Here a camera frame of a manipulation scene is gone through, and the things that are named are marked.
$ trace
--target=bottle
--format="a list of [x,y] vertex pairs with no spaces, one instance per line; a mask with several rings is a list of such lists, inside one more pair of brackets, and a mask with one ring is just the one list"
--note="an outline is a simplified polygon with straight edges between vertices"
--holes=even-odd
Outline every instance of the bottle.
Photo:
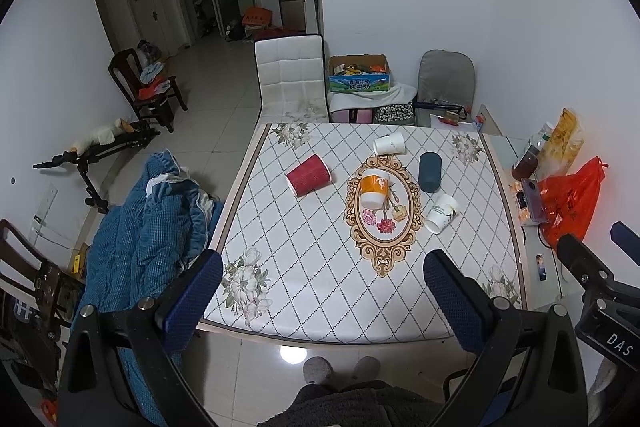
[[538,155],[546,142],[549,141],[548,130],[543,130],[529,140],[529,146],[525,148],[522,155],[516,160],[511,168],[511,175],[517,181],[529,178],[538,168]]

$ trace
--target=wall outlet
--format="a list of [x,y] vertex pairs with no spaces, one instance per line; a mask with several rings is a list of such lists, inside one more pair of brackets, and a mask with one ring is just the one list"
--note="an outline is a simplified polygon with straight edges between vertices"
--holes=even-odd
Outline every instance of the wall outlet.
[[29,233],[27,234],[27,241],[29,241],[29,243],[31,243],[33,246],[36,245],[38,233],[42,228],[45,217],[47,217],[47,214],[49,214],[49,209],[51,208],[53,199],[56,197],[57,193],[58,189],[50,183],[49,187],[47,187],[47,191],[42,197],[40,206],[38,207],[36,213],[33,215],[33,220],[31,221],[31,226],[29,227]]

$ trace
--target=blue quilt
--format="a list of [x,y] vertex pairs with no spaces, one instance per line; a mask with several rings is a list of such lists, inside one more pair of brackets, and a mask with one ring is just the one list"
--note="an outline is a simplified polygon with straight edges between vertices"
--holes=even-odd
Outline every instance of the blue quilt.
[[[167,181],[147,184],[168,174]],[[128,310],[143,297],[157,298],[209,244],[222,203],[203,210],[203,194],[169,151],[152,155],[123,206],[102,219],[87,256],[86,289],[78,309],[93,304],[100,312]],[[120,360],[143,415],[165,425],[130,349]],[[180,354],[172,353],[174,363]]]

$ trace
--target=red plastic bag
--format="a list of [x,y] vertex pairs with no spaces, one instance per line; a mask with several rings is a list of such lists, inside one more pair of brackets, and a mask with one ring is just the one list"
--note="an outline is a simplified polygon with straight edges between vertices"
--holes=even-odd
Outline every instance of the red plastic bag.
[[596,156],[575,174],[552,176],[538,184],[548,217],[541,230],[554,250],[565,233],[584,239],[598,203],[603,167],[609,166]]

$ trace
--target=gold ornate frame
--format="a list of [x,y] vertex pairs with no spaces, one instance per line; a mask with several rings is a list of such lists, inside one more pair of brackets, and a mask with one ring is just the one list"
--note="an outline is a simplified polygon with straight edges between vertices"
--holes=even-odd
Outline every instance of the gold ornate frame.
[[[390,241],[381,241],[370,235],[356,211],[356,202],[360,197],[360,180],[366,169],[383,169],[392,172],[402,182],[409,195],[407,223],[404,231]],[[385,277],[398,261],[404,261],[406,252],[415,242],[415,233],[422,227],[422,203],[420,188],[412,182],[411,175],[395,156],[371,156],[362,164],[347,182],[347,199],[344,220],[351,227],[351,237],[360,248],[363,259],[369,259],[373,269],[380,277]]]

